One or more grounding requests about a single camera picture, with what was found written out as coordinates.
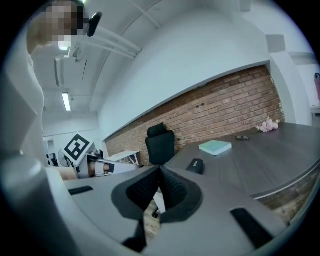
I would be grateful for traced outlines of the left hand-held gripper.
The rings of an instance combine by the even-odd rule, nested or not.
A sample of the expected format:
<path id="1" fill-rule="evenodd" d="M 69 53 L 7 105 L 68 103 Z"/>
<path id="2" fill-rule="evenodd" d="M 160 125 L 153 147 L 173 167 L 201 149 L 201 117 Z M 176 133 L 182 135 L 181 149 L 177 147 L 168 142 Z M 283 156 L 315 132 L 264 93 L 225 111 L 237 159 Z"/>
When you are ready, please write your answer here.
<path id="1" fill-rule="evenodd" d="M 75 168 L 78 178 L 103 177 L 114 173 L 115 165 L 104 159 L 103 151 L 79 133 L 63 148 L 63 154 Z"/>

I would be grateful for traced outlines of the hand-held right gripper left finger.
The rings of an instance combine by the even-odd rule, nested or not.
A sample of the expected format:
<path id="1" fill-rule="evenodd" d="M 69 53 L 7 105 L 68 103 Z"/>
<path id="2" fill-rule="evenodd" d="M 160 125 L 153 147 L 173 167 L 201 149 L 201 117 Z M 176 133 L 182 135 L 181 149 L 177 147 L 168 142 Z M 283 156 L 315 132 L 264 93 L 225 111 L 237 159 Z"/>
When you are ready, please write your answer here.
<path id="1" fill-rule="evenodd" d="M 77 206 L 105 235 L 142 252 L 147 246 L 144 212 L 159 188 L 158 167 L 66 181 Z"/>

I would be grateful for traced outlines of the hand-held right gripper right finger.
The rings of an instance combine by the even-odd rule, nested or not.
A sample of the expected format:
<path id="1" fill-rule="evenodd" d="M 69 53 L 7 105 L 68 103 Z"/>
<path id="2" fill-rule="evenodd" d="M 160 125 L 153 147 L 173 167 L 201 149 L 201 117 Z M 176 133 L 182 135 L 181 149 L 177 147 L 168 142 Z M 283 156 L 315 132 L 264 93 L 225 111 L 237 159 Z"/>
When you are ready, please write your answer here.
<path id="1" fill-rule="evenodd" d="M 165 212 L 149 256 L 251 256 L 287 225 L 231 184 L 161 167 Z"/>

